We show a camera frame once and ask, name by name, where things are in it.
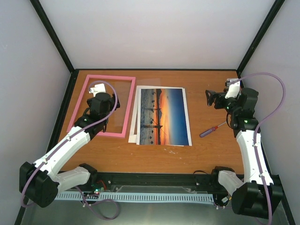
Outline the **pink wooden picture frame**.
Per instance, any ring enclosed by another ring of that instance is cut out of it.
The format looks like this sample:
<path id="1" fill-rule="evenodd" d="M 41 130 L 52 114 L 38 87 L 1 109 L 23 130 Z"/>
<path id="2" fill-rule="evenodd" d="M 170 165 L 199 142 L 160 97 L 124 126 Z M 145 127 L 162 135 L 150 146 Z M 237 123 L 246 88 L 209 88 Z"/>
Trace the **pink wooden picture frame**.
<path id="1" fill-rule="evenodd" d="M 67 132 L 71 130 L 74 123 L 79 117 L 82 116 L 86 108 L 88 108 L 87 100 L 94 97 L 90 93 L 90 89 L 94 88 L 97 84 L 104 84 L 106 93 L 112 95 L 115 90 L 120 103 L 120 108 L 108 118 L 107 129 L 105 132 L 99 132 L 98 136 L 124 138 L 128 127 L 128 119 L 131 112 L 132 99 L 135 92 L 136 78 L 133 76 L 117 76 L 117 75 L 86 75 L 84 82 L 80 81 L 79 85 L 81 91 L 75 94 L 72 98 L 76 104 L 71 106 L 74 109 L 69 109 L 68 112 L 72 113 L 70 122 L 67 127 Z"/>

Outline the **blue red handled screwdriver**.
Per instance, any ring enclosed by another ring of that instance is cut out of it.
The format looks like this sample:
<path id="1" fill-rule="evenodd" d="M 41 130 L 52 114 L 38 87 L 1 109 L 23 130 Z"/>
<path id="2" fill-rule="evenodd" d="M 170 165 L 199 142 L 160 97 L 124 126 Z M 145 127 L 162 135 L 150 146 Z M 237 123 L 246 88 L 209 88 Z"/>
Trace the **blue red handled screwdriver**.
<path id="1" fill-rule="evenodd" d="M 199 137 L 204 138 L 205 136 L 207 136 L 207 135 L 211 134 L 212 132 L 216 131 L 220 126 L 224 125 L 225 123 L 226 123 L 226 121 L 219 124 L 219 125 L 217 125 L 217 126 L 213 126 L 209 129 L 203 131 L 202 133 L 199 134 Z"/>

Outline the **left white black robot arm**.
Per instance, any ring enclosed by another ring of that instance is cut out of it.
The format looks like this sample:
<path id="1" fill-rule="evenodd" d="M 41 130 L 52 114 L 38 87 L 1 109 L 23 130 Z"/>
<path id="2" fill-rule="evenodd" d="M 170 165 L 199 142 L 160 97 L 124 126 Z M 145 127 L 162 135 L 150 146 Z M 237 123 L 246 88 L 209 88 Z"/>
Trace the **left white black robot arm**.
<path id="1" fill-rule="evenodd" d="M 78 185 L 94 188 L 97 170 L 88 164 L 60 173 L 63 165 L 98 133 L 105 132 L 108 118 L 120 107 L 116 94 L 97 93 L 87 100 L 88 108 L 69 133 L 34 163 L 25 162 L 19 171 L 19 191 L 41 208 L 50 205 L 61 192 Z"/>

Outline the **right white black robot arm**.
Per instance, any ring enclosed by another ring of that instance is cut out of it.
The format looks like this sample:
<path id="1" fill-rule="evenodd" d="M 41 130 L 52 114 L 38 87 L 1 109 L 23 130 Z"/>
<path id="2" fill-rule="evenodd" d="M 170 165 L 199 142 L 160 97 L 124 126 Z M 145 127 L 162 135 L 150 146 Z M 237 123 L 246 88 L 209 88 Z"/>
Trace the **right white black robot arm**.
<path id="1" fill-rule="evenodd" d="M 254 117 L 259 93 L 243 88 L 234 94 L 206 90 L 207 105 L 225 109 L 226 123 L 233 130 L 240 147 L 244 179 L 232 169 L 215 167 L 218 183 L 232 197 L 235 214 L 268 219 L 273 215 L 282 197 L 282 188 L 274 184 L 263 157 L 258 120 Z"/>

